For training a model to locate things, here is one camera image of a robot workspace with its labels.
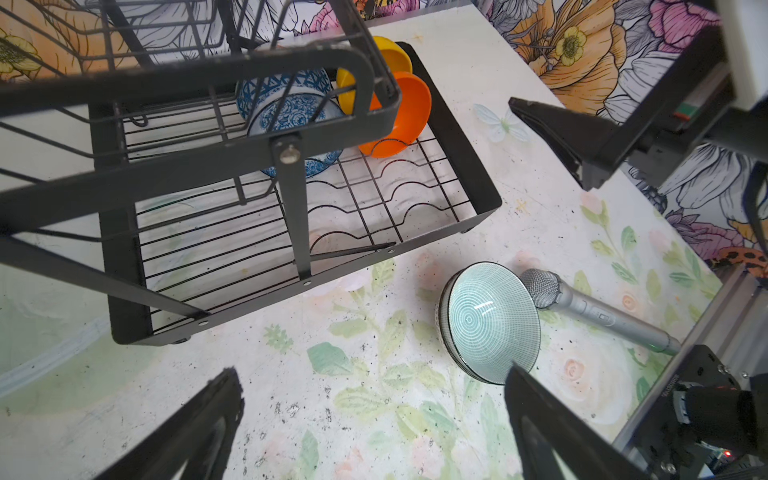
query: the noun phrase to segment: wire shelf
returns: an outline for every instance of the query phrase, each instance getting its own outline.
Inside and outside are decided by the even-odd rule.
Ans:
[[[279,29],[260,19],[281,25],[292,2],[275,12],[265,0],[62,0],[68,17],[21,1],[95,47],[68,51],[79,70],[67,71],[27,51],[25,60],[38,57],[37,73],[0,85],[2,139],[37,154],[0,167],[0,262],[109,295],[118,343],[184,341],[466,231],[501,204],[407,44],[432,92],[430,126],[397,157],[356,148],[391,131],[400,93],[351,2],[330,0],[343,35],[275,48]],[[64,25],[77,15],[96,20],[89,29]],[[254,50],[266,42],[270,49]],[[317,68],[355,75],[356,86],[323,100],[355,89],[351,115],[314,121],[316,112],[304,127],[247,135],[253,114],[237,109],[244,81]],[[375,113],[361,108],[374,92],[384,105]],[[344,150],[305,180],[302,162],[276,162],[287,145],[304,157]],[[269,167],[275,178],[260,172]],[[68,226],[82,218],[93,222]],[[103,265],[37,247],[35,236],[100,246]]]

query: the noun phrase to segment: yellow bowl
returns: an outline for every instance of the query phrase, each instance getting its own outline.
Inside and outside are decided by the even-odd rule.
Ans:
[[[384,37],[373,37],[376,42],[376,46],[382,52],[384,61],[386,62],[389,70],[392,73],[396,71],[407,71],[413,73],[413,64],[408,54],[400,48],[394,41]],[[355,84],[355,77],[347,70],[340,68],[336,73],[336,86],[338,88],[349,87]],[[355,92],[348,91],[345,94],[339,95],[339,106],[345,114],[351,114],[355,105]]]

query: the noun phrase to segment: microphone grille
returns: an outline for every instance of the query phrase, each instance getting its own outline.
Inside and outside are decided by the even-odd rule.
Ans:
[[[560,293],[560,279],[552,272],[529,268],[520,276],[520,281],[531,295],[536,308],[547,308]]]

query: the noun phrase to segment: blue and white bowl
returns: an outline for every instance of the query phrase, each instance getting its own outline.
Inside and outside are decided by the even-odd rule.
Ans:
[[[256,115],[260,110],[270,104],[276,98],[280,98],[288,87],[290,74],[274,75],[264,79],[261,85],[259,98],[255,102]],[[256,96],[256,86],[259,83],[258,78],[249,80],[243,84],[240,95],[237,97],[237,110],[246,120],[254,106],[253,98]],[[331,80],[325,70],[302,70],[296,73],[296,80],[290,88],[290,94],[320,93],[322,95],[331,91]]]
[[[296,93],[288,95],[283,104],[283,109],[280,111],[280,116],[278,116],[275,121],[273,131],[288,130],[309,123],[310,118],[319,107],[323,97],[324,95],[319,94],[318,91],[315,91],[315,93]],[[279,103],[280,97],[275,98],[261,109],[250,124],[250,128],[248,129],[249,136],[266,132]],[[316,121],[329,120],[343,115],[344,112],[341,111],[339,105],[332,101],[328,101],[326,102],[325,107],[323,107],[321,112],[317,115]],[[306,177],[313,177],[333,165],[333,162],[339,160],[341,152],[341,150],[337,150],[305,159],[304,168]],[[276,175],[274,167],[269,167],[262,170],[262,172],[270,177]]]

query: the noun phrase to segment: white table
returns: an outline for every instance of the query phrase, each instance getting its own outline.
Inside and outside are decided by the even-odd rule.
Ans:
[[[104,331],[103,297],[84,305],[50,283],[45,298],[54,303],[35,305],[52,317],[82,315],[93,326],[91,340],[65,346],[79,353],[0,397],[0,478],[91,478],[228,366],[238,371],[246,407],[226,478],[519,478],[502,388],[469,380],[433,328],[437,292],[454,272],[481,260],[516,273],[553,270],[685,337],[719,283],[698,259],[691,263],[685,243],[630,181],[616,174],[586,194],[536,136],[528,143],[510,135],[488,140],[473,104],[503,116],[511,96],[558,101],[475,7],[371,30],[419,53],[504,205],[469,233],[177,346],[117,346]],[[35,290],[25,275],[5,269],[2,280],[23,295],[22,277]],[[352,294],[361,287],[364,295]],[[92,322],[98,315],[101,321]],[[363,326],[338,324],[361,317]],[[543,313],[541,320],[533,375],[612,439],[668,357],[568,318]],[[33,339],[42,342],[55,329],[39,320],[25,332],[21,319],[5,325],[11,321],[18,336],[3,340],[6,388],[9,372],[31,361],[19,353],[19,339],[34,346]],[[329,355],[341,360],[330,366]],[[448,433],[433,435],[430,424]]]

